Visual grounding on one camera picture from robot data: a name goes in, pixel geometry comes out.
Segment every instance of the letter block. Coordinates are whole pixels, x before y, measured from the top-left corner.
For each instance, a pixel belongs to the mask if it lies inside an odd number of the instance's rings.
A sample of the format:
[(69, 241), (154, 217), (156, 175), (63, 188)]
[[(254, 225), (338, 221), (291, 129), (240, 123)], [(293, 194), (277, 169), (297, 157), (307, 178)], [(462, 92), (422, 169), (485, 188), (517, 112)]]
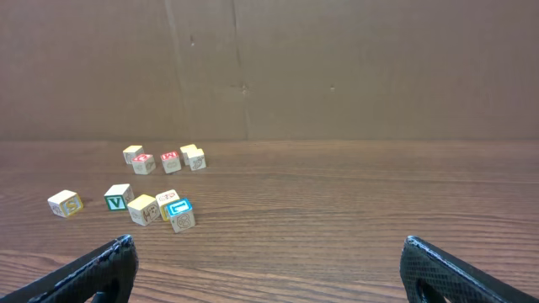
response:
[(170, 223), (174, 232), (178, 233), (195, 226), (193, 207), (186, 198), (167, 205), (167, 211), (170, 214)]
[(141, 194), (132, 200), (127, 205), (127, 209), (133, 222), (142, 226), (147, 226), (159, 217), (157, 201), (147, 194)]
[(189, 166), (189, 157), (187, 155), (187, 152), (190, 151), (190, 150), (196, 150), (196, 145), (195, 144), (189, 144), (187, 146), (181, 146), (179, 148), (179, 152), (182, 153), (182, 157), (184, 158), (185, 166)]
[(141, 154), (134, 157), (131, 162), (133, 163), (133, 170), (136, 174), (149, 174), (156, 167), (153, 155)]
[(187, 157), (189, 158), (189, 165), (191, 166), (191, 171), (205, 168), (204, 151), (202, 151), (201, 148), (197, 150), (188, 150)]
[(131, 164), (131, 160), (144, 153), (142, 146), (129, 146), (124, 150), (125, 163)]
[(62, 190), (48, 199), (49, 206), (55, 215), (64, 218), (81, 210), (84, 205), (81, 197), (71, 190)]
[(167, 205), (179, 200), (179, 195), (174, 189), (170, 189), (164, 193), (155, 196), (157, 203), (159, 204), (159, 210), (161, 211), (161, 217), (163, 221), (168, 221), (169, 216), (167, 212)]
[(135, 198), (129, 184), (116, 184), (104, 194), (109, 210), (127, 210), (127, 204)]
[(176, 151), (162, 154), (161, 161), (163, 162), (165, 173), (174, 173), (182, 169), (182, 164), (179, 162), (179, 155)]

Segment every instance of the wooden alphabet block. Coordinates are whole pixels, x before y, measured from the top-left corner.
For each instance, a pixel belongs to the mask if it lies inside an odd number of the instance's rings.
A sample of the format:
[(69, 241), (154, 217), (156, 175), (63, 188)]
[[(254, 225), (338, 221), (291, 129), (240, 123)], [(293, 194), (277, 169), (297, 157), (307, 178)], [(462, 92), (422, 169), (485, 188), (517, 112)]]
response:
[(104, 194), (109, 210), (127, 210), (127, 204), (135, 198), (129, 184), (116, 184)]
[(147, 194), (141, 194), (132, 200), (127, 205), (127, 209), (133, 222), (142, 226), (147, 226), (159, 217), (157, 201)]
[(149, 174), (156, 167), (153, 155), (141, 154), (134, 157), (131, 162), (136, 174)]
[(163, 162), (165, 173), (174, 173), (182, 169), (182, 164), (179, 162), (179, 155), (176, 151), (162, 154), (161, 161)]
[(159, 210), (161, 211), (161, 217), (163, 221), (169, 220), (169, 215), (167, 212), (167, 205), (176, 202), (179, 200), (179, 195), (174, 189), (170, 189), (164, 193), (158, 194), (155, 196), (157, 203), (159, 204)]
[(131, 160), (133, 160), (134, 157), (141, 155), (144, 153), (144, 149), (142, 149), (142, 146), (129, 146), (124, 150), (124, 159), (125, 163), (131, 164)]
[(185, 166), (189, 166), (189, 156), (187, 155), (187, 152), (189, 150), (196, 150), (196, 145), (195, 144), (190, 144), (190, 145), (187, 145), (187, 146), (181, 146), (179, 148), (179, 152), (182, 153), (182, 157), (184, 158)]
[(62, 190), (48, 199), (49, 206), (55, 215), (68, 217), (81, 210), (84, 205), (81, 197), (71, 190)]
[(201, 148), (197, 150), (188, 150), (187, 157), (189, 158), (189, 165), (191, 166), (192, 171), (205, 168), (204, 151), (202, 151)]
[(174, 232), (178, 233), (195, 226), (193, 207), (186, 198), (167, 205), (167, 212), (170, 214), (170, 223)]

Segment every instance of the block with green border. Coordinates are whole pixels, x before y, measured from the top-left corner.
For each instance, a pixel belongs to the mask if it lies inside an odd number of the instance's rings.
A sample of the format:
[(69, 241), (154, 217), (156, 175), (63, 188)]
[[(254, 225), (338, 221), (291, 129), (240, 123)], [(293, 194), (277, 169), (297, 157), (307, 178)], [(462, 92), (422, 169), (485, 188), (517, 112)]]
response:
[(127, 210), (127, 204), (135, 198), (129, 184), (113, 185), (104, 195), (109, 210)]

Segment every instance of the wood grain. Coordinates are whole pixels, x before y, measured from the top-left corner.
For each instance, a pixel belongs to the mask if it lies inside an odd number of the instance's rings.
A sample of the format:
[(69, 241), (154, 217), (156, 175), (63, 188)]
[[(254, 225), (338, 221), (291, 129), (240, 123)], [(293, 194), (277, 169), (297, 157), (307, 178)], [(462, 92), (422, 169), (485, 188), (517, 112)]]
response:
[[(0, 295), (130, 233), (132, 302), (404, 302), (408, 235), (539, 296), (537, 141), (195, 142), (207, 169), (149, 176), (125, 165), (131, 143), (0, 143)], [(142, 143), (157, 155), (189, 142)], [(114, 183), (177, 189), (197, 226), (108, 211)], [(84, 210), (53, 215), (62, 189)]]

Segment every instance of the wooden block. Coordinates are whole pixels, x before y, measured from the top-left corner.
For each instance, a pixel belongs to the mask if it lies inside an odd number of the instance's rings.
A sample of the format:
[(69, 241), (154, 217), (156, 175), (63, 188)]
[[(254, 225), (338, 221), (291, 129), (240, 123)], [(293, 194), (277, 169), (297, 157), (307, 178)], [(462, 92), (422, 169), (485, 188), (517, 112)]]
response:
[(84, 205), (81, 197), (71, 190), (62, 190), (48, 199), (49, 206), (55, 215), (68, 217), (81, 210)]
[(170, 189), (164, 193), (158, 194), (155, 196), (157, 203), (159, 204), (159, 210), (161, 211), (161, 217), (163, 221), (169, 220), (169, 215), (167, 212), (167, 205), (179, 201), (179, 195), (174, 189)]
[(129, 146), (124, 150), (125, 163), (131, 164), (134, 157), (144, 153), (142, 146)]
[(159, 217), (157, 201), (147, 194), (141, 194), (132, 200), (127, 205), (127, 209), (133, 222), (142, 226), (147, 226)]
[(165, 173), (174, 173), (182, 169), (182, 164), (179, 162), (179, 155), (176, 151), (162, 154), (161, 161), (163, 162)]
[(196, 150), (196, 145), (195, 144), (190, 144), (190, 145), (187, 145), (187, 146), (181, 146), (179, 148), (179, 152), (182, 153), (182, 157), (184, 158), (185, 166), (189, 166), (189, 156), (187, 155), (187, 152), (190, 151), (190, 150)]
[(202, 151), (201, 148), (197, 150), (188, 150), (187, 157), (189, 158), (189, 165), (191, 166), (192, 171), (205, 168), (204, 151)]
[(133, 163), (133, 170), (136, 174), (149, 174), (156, 167), (153, 155), (141, 154), (134, 157), (131, 162)]
[(127, 204), (134, 198), (133, 189), (129, 184), (112, 185), (104, 194), (104, 201), (109, 210), (127, 210)]
[(174, 232), (178, 233), (195, 226), (193, 207), (186, 198), (167, 205), (167, 212), (170, 214)]

